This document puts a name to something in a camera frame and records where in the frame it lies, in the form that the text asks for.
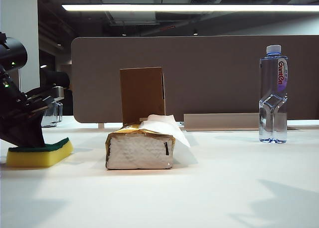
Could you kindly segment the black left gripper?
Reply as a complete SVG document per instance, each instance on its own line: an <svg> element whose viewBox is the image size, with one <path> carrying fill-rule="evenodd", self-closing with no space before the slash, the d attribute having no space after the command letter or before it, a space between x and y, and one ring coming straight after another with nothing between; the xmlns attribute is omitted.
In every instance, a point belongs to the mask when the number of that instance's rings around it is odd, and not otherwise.
<svg viewBox="0 0 319 228"><path fill-rule="evenodd" d="M21 92L3 66L0 67L0 138L17 146L45 147L43 114L64 99L64 88L51 85Z"/></svg>

